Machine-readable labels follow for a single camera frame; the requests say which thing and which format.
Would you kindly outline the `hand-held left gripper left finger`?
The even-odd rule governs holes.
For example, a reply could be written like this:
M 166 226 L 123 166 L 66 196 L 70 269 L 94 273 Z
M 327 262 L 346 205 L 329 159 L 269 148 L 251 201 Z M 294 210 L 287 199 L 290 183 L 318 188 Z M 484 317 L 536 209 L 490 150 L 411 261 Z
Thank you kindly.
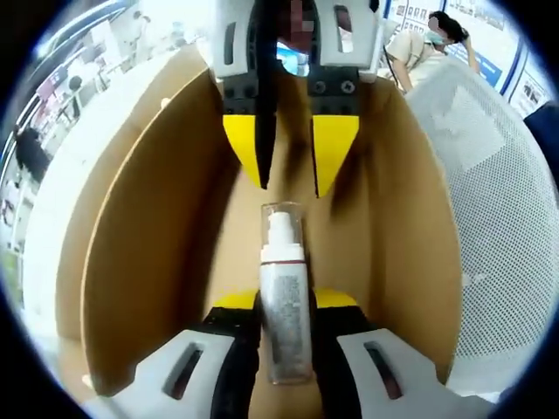
M 145 357 L 132 382 L 89 402 L 92 418 L 246 418 L 259 370 L 259 292 L 216 301 L 205 318 Z

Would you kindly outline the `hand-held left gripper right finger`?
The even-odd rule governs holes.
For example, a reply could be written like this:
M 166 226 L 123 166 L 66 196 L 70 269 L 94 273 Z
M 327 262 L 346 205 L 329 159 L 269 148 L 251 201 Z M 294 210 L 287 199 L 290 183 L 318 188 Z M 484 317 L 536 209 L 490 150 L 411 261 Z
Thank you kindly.
M 313 367 L 327 418 L 487 418 L 491 402 L 461 396 L 434 363 L 375 327 L 348 294 L 317 288 L 312 298 Z

